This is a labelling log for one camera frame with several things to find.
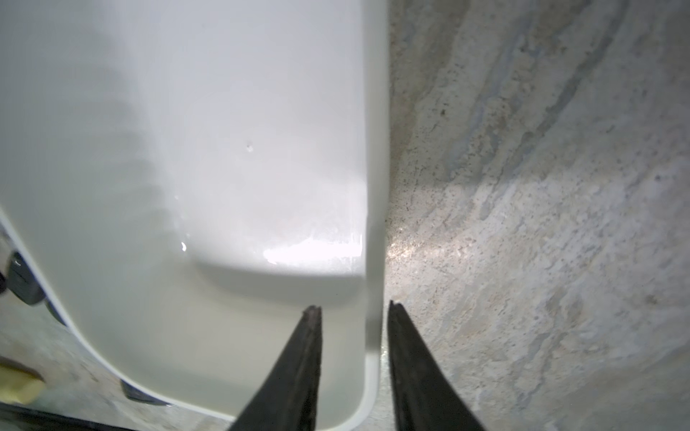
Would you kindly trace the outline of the white remote key fob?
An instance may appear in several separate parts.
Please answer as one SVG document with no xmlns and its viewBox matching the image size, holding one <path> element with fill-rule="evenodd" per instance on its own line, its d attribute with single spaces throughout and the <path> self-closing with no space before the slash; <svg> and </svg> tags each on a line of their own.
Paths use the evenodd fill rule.
<svg viewBox="0 0 690 431">
<path fill-rule="evenodd" d="M 157 398 L 140 391 L 138 388 L 132 386 L 124 380 L 120 380 L 120 389 L 122 390 L 124 396 L 131 400 L 132 402 L 152 405 L 152 406 L 168 406 L 167 402 L 158 400 Z"/>
</svg>

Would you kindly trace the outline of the white storage box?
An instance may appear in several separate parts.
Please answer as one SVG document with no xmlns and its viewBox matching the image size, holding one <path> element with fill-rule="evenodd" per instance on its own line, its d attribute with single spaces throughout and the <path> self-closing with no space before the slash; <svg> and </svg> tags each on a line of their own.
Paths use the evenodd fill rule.
<svg viewBox="0 0 690 431">
<path fill-rule="evenodd" d="M 1 223 L 109 370 L 232 420 L 323 311 L 316 425 L 379 386 L 385 1 L 5 1 Z"/>
</svg>

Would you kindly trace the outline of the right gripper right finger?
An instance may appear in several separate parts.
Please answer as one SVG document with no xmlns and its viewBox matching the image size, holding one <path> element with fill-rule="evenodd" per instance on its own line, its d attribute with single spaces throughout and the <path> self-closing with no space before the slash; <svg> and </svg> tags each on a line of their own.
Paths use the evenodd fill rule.
<svg viewBox="0 0 690 431">
<path fill-rule="evenodd" d="M 398 430 L 482 430 L 460 399 L 401 303 L 389 303 L 390 382 Z"/>
</svg>

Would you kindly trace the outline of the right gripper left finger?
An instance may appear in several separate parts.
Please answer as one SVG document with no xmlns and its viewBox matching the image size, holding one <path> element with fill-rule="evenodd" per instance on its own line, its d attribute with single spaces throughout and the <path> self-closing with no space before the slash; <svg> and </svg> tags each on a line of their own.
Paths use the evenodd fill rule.
<svg viewBox="0 0 690 431">
<path fill-rule="evenodd" d="M 323 351 L 323 316 L 307 307 L 262 387 L 233 430 L 314 430 Z"/>
</svg>

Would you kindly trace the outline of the black VW key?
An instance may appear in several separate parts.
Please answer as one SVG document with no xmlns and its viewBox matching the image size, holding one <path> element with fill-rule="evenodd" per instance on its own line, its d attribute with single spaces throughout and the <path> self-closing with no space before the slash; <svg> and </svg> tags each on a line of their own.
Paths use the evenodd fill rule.
<svg viewBox="0 0 690 431">
<path fill-rule="evenodd" d="M 9 259 L 5 286 L 26 305 L 37 305 L 46 298 L 41 284 L 18 251 Z"/>
</svg>

